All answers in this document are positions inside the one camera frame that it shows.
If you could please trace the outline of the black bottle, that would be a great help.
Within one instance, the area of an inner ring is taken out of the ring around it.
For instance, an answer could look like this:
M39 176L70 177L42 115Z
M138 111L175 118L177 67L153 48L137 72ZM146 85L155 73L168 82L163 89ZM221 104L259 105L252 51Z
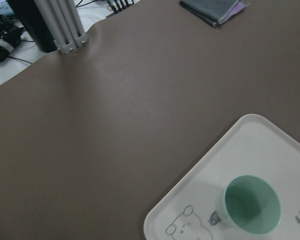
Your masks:
M42 52L50 53L57 49L34 0L7 0L7 3Z

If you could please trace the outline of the cream rabbit tray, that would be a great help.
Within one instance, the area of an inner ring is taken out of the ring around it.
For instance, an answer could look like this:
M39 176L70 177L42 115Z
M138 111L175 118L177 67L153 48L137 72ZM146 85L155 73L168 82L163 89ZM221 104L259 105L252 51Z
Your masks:
M216 205L236 177L257 176L276 191L281 218L263 240L300 240L300 143L258 114L242 116L147 214L148 240L255 240L220 222Z

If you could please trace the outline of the green cup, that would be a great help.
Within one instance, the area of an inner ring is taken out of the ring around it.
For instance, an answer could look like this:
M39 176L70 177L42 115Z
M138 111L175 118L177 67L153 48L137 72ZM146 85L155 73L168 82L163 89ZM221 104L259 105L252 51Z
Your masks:
M225 225L253 236L270 234L282 218L277 192L267 181L254 175L232 179L219 195L215 211Z

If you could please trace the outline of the grey folded cloth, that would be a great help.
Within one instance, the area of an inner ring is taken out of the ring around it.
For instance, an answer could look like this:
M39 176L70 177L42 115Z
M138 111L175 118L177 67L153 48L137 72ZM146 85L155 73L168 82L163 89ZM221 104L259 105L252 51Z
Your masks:
M180 0L179 4L212 27L222 25L248 6L243 0Z

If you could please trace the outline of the aluminium frame post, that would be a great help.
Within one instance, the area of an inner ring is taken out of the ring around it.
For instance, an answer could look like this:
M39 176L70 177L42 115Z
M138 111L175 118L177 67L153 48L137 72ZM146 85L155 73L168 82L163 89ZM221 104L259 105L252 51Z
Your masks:
M56 48L63 54L69 54L89 41L72 0L36 0L35 5Z

